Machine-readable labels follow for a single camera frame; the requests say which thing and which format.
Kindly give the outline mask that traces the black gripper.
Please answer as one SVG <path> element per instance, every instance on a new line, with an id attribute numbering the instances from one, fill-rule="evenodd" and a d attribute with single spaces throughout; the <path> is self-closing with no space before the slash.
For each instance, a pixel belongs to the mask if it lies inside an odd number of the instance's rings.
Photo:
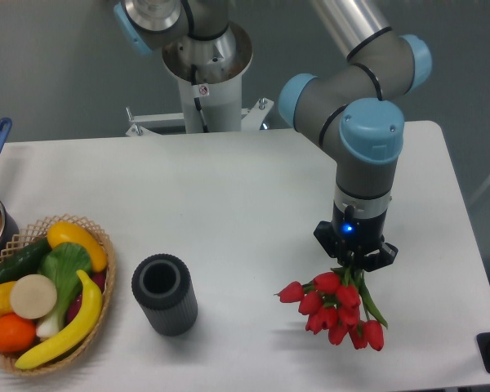
<path id="1" fill-rule="evenodd" d="M 314 236 L 323 250 L 338 265 L 344 266 L 343 245 L 346 250 L 364 254 L 363 270 L 372 272 L 392 265 L 398 255 L 398 248 L 382 242 L 386 211 L 379 216 L 367 219 L 352 218 L 345 221 L 345 214 L 337 206 L 332 210 L 332 222 L 320 221 L 314 230 Z"/>

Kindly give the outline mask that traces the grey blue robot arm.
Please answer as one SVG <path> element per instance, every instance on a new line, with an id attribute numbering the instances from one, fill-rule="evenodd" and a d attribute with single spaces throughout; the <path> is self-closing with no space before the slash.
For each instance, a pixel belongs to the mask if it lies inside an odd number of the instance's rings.
<path id="1" fill-rule="evenodd" d="M 383 235 L 403 148 L 404 118 L 394 99 L 429 77 L 432 57 L 418 37 L 396 34 L 373 2 L 315 1 L 313 8 L 347 66 L 327 80 L 294 76 L 278 111 L 336 162 L 332 218 L 314 236 L 340 265 L 371 272 L 398 252 Z M 162 52 L 187 132 L 244 129 L 241 78 L 252 43 L 229 19 L 226 1 L 121 1 L 114 14 L 135 50 Z"/>

